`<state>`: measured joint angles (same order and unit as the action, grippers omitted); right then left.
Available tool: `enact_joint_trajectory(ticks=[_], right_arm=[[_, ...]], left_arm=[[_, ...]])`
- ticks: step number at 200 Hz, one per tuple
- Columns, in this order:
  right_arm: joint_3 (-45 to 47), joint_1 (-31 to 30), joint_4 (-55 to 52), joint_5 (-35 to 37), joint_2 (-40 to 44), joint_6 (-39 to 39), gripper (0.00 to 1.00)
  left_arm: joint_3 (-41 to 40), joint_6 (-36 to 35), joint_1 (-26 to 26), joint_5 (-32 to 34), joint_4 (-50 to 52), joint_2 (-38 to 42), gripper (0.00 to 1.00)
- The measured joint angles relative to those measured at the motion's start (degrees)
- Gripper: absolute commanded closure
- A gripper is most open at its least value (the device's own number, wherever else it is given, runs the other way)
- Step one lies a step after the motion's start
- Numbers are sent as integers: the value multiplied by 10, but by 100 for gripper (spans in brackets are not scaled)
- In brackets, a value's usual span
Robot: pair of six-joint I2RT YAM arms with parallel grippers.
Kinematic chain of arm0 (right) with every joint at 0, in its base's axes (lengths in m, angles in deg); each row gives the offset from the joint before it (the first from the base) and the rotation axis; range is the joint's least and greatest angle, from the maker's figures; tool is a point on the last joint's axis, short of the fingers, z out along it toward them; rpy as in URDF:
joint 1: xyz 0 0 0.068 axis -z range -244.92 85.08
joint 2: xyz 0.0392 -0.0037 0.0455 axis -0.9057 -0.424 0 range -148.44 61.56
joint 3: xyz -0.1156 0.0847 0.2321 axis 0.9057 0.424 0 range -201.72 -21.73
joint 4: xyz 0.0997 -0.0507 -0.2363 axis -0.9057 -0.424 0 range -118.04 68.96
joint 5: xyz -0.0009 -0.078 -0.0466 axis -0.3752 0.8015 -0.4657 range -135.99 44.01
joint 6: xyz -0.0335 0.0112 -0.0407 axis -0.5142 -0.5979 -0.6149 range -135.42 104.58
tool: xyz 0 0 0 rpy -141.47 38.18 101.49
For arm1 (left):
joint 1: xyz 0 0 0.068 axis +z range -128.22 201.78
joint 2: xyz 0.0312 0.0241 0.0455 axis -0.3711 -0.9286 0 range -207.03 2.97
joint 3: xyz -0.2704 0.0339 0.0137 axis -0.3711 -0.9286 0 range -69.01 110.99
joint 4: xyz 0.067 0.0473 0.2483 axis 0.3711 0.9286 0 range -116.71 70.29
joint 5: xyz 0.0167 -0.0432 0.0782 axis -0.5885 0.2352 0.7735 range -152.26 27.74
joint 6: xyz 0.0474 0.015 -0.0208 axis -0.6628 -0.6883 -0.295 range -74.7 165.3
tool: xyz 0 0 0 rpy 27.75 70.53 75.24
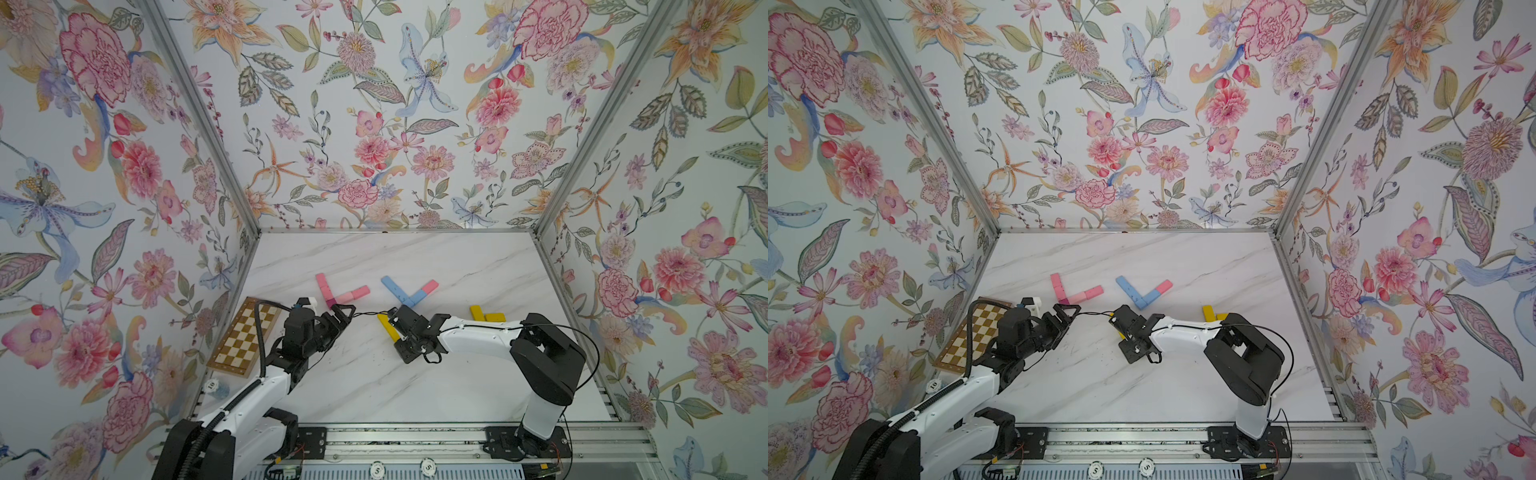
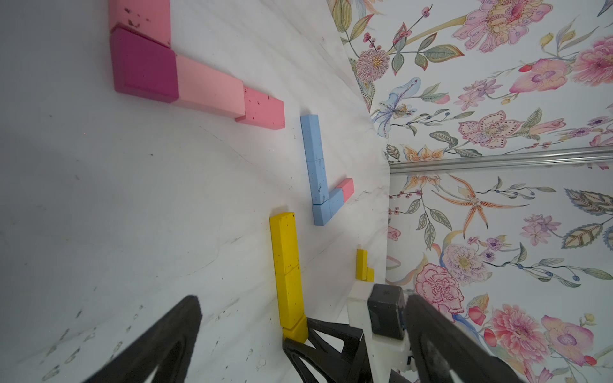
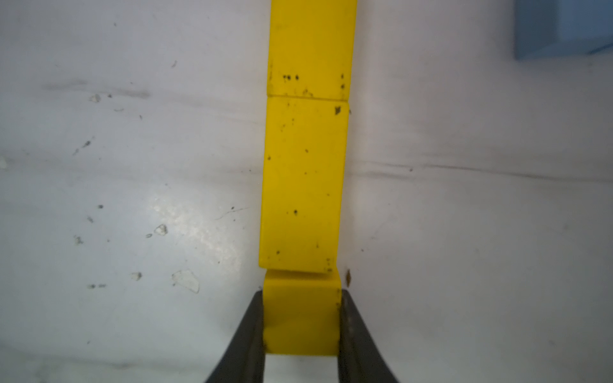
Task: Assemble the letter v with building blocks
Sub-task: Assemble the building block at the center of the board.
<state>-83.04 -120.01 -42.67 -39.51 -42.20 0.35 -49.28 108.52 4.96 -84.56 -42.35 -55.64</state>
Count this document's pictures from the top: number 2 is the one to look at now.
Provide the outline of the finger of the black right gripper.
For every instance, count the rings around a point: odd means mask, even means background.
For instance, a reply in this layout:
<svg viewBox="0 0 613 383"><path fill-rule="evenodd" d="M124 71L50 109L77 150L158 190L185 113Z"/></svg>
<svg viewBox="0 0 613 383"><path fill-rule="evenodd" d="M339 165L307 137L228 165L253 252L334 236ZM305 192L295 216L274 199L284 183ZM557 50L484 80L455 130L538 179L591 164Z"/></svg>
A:
<svg viewBox="0 0 613 383"><path fill-rule="evenodd" d="M283 341L284 353L302 381L318 381L310 367L327 382L373 381L363 330L310 318L306 324L310 346L289 338Z"/></svg>

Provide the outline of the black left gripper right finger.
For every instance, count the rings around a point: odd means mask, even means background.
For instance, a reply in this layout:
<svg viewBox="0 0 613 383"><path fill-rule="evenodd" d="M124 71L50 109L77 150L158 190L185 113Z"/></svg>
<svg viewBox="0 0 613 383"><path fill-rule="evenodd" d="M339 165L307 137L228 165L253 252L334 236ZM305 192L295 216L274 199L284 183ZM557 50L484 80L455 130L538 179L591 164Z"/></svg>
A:
<svg viewBox="0 0 613 383"><path fill-rule="evenodd" d="M420 295L407 299L404 321L420 381L520 381L511 367L485 352Z"/></svg>

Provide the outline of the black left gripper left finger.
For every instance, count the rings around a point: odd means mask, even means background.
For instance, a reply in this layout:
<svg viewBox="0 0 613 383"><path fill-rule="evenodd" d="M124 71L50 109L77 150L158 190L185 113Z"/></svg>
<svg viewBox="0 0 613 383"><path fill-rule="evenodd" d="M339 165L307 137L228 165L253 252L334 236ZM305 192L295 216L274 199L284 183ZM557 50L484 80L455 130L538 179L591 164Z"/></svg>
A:
<svg viewBox="0 0 613 383"><path fill-rule="evenodd" d="M201 325L195 295L184 297L88 382L183 382Z"/></svg>

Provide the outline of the yellow rectangular block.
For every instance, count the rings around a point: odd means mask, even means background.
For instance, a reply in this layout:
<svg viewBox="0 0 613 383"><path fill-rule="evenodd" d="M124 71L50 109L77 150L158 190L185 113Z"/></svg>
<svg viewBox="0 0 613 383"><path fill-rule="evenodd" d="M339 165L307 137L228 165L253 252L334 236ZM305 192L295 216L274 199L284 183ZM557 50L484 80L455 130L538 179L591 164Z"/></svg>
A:
<svg viewBox="0 0 613 383"><path fill-rule="evenodd" d="M282 328L292 329L305 315L300 266L287 274L276 275L279 320Z"/></svg>

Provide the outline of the yellow angled block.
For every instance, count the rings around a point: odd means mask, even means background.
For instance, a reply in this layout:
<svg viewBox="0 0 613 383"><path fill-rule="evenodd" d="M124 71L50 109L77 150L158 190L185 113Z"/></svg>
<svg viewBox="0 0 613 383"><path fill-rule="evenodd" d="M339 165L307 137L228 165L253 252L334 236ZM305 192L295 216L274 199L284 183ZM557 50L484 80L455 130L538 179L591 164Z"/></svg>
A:
<svg viewBox="0 0 613 383"><path fill-rule="evenodd" d="M363 249L356 251L356 279L360 281L368 280L367 266L368 252Z"/></svg>

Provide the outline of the light blue long block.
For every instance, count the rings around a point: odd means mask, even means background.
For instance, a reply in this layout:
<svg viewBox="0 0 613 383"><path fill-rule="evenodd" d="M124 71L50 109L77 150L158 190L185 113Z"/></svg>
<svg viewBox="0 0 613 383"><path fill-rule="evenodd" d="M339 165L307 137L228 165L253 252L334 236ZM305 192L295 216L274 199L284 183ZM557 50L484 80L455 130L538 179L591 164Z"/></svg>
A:
<svg viewBox="0 0 613 383"><path fill-rule="evenodd" d="M306 161L321 160L323 158L323 151L319 117L314 114L304 115L300 117L300 123Z"/></svg>

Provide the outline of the light pink block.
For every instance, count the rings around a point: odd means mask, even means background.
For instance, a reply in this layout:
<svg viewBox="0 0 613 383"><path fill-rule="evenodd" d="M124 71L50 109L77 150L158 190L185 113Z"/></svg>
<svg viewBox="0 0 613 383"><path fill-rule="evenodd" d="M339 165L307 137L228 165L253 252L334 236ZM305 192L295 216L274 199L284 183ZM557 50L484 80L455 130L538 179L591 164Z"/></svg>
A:
<svg viewBox="0 0 613 383"><path fill-rule="evenodd" d="M176 63L179 97L173 105L232 119L245 115L241 80L184 56Z"/></svg>

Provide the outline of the magenta small cube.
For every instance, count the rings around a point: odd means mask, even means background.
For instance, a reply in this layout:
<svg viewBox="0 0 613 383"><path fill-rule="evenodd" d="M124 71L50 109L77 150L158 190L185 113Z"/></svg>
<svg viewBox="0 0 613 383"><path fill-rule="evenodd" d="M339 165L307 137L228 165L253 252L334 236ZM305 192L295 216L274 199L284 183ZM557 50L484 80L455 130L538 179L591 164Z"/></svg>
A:
<svg viewBox="0 0 613 383"><path fill-rule="evenodd" d="M175 53L130 30L110 37L114 89L121 94L172 104L179 98Z"/></svg>

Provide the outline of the small blue cube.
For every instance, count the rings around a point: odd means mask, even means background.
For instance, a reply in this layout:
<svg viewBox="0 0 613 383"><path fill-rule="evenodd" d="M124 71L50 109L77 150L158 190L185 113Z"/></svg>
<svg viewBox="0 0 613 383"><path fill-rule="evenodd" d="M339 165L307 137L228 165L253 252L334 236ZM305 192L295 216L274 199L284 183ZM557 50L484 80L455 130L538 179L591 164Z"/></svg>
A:
<svg viewBox="0 0 613 383"><path fill-rule="evenodd" d="M314 224L321 227L325 226L331 219L330 201L323 204L313 204L312 212Z"/></svg>

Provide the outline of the pink rectangular block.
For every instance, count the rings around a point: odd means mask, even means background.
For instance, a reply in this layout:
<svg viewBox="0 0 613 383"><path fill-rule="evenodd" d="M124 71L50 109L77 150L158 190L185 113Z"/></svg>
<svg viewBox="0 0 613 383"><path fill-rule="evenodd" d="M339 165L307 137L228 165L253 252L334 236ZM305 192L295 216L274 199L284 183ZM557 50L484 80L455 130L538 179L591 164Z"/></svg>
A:
<svg viewBox="0 0 613 383"><path fill-rule="evenodd" d="M244 86L244 104L244 116L237 117L236 122L272 130L285 128L285 109L281 100Z"/></svg>

